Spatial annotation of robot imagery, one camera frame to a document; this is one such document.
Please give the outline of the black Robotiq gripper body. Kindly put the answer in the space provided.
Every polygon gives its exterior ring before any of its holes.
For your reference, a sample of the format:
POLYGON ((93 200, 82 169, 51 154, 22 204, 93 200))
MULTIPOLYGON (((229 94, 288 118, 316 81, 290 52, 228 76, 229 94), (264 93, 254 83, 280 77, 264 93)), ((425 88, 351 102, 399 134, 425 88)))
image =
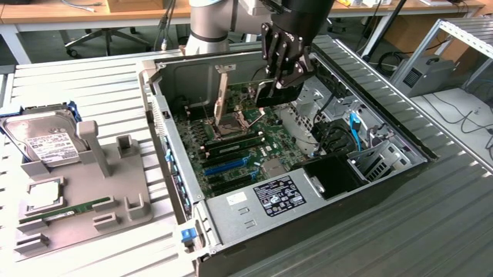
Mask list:
POLYGON ((288 0, 270 1, 274 9, 272 15, 273 37, 282 48, 286 44, 286 56, 300 58, 310 46, 329 16, 334 1, 288 0))

